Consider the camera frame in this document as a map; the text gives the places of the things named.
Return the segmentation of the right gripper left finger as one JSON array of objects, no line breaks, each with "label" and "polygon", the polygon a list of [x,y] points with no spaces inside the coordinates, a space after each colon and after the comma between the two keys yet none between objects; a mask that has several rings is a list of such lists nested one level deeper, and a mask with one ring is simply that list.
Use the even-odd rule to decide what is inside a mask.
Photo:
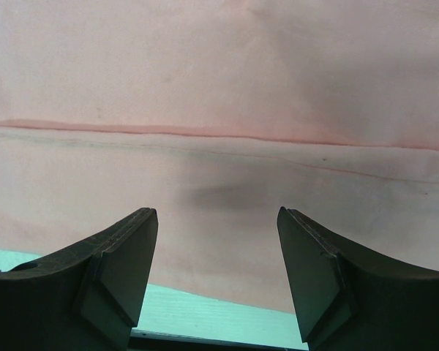
[{"label": "right gripper left finger", "polygon": [[0,271],[0,350],[125,350],[138,324],[157,212]]}]

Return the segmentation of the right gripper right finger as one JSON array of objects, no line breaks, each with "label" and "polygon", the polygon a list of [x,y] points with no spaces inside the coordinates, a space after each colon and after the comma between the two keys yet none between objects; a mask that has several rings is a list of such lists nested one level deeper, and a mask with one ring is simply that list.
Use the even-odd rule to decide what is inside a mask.
[{"label": "right gripper right finger", "polygon": [[311,350],[439,350],[439,271],[385,256],[281,208],[277,229]]}]

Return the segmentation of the pink t shirt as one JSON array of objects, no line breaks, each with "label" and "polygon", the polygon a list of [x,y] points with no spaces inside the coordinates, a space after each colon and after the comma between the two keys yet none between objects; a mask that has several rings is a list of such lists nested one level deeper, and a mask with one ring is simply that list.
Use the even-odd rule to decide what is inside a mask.
[{"label": "pink t shirt", "polygon": [[0,1],[0,248],[141,207],[199,295],[292,309],[281,207],[439,271],[439,1]]}]

